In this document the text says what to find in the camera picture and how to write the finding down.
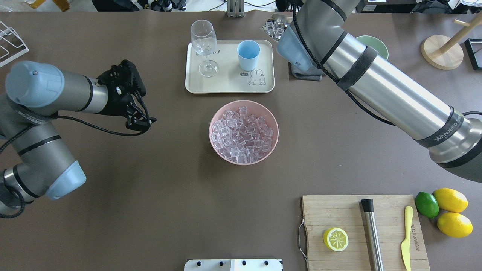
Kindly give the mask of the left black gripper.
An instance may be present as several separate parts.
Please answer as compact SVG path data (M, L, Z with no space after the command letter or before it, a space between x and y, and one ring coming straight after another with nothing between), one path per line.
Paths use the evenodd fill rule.
M133 62L124 59L119 65L112 65L97 80L98 84L107 87L107 103L98 114L124 116L125 128L132 131L148 131L157 121L150 117L142 99L147 90Z

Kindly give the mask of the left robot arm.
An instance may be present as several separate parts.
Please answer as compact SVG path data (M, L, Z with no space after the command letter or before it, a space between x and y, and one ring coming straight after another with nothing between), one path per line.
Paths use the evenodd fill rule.
M53 126L68 119L109 134L60 110L121 116L134 137L156 121L143 101L146 88L134 63L122 60L97 78L33 61L12 66L1 95L1 150L13 146L22 163L1 171L1 218L21 215L41 196L59 199L86 182L78 160Z

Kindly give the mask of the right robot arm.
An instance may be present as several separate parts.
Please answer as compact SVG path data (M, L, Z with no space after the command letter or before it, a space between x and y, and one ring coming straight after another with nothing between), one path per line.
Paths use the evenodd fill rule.
M277 44L277 52L306 71L320 69L418 144L441 168L481 182L481 120L466 118L344 31L356 0L307 0Z

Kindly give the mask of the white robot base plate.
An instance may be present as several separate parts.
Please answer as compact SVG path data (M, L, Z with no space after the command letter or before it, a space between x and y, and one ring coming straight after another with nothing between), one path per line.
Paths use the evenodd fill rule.
M191 259L184 271L282 271L281 259Z

